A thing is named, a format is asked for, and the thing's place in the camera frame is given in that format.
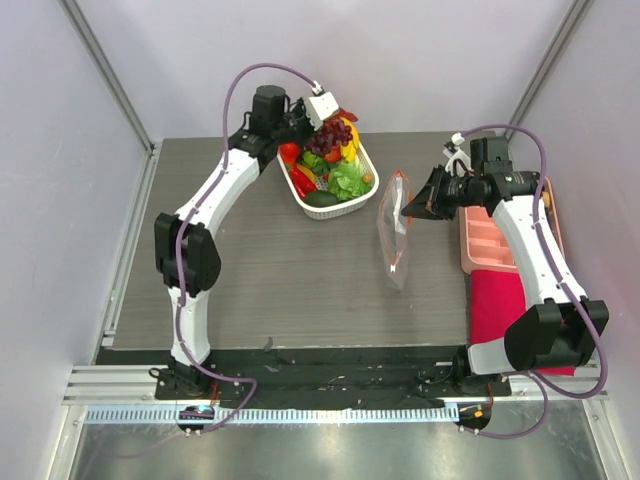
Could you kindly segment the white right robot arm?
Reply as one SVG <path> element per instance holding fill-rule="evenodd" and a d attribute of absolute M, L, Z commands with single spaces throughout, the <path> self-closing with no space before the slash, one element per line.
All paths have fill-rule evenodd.
<path fill-rule="evenodd" d="M 609 320 L 604 301 L 589 299 L 570 272 L 546 219 L 543 180 L 517 171 L 508 144 L 497 137 L 454 134 L 405 217 L 450 220 L 462 207 L 482 207 L 506 240 L 524 290 L 525 312 L 495 340 L 467 348 L 451 371 L 457 391 L 472 395 L 488 375 L 585 365 Z"/>

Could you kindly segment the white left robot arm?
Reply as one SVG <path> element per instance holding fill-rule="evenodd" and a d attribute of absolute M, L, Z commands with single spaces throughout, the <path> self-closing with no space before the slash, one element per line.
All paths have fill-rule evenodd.
<path fill-rule="evenodd" d="M 221 272 L 215 236 L 240 195 L 276 158 L 281 145 L 304 145 L 316 131 L 310 100 L 292 102 L 286 91 L 266 85 L 256 89 L 251 110 L 239 130 L 225 141 L 213 172 L 175 213 L 154 222 L 155 265 L 172 303 L 173 345 L 168 368 L 179 372 L 178 386 L 190 398 L 205 397 L 213 375 L 207 315 L 210 290 Z"/>

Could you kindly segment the clear zip bag orange zipper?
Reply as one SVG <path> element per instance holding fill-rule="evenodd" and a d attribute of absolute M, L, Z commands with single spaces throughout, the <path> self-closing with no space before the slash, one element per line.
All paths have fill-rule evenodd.
<path fill-rule="evenodd" d="M 402 209 L 412 200 L 406 175 L 397 170 L 390 178 L 379 204 L 377 230 L 384 272 L 393 288 L 404 288 L 409 270 L 409 232 L 411 219 Z"/>

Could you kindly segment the purple grape bunch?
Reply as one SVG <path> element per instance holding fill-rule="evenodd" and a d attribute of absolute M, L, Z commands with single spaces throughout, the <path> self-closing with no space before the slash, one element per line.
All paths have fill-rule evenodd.
<path fill-rule="evenodd" d="M 306 150 L 316 156 L 325 157 L 335 147 L 346 146 L 352 139 L 352 127 L 346 120 L 342 117 L 333 117 L 325 121 L 323 126 L 312 135 L 306 144 Z"/>

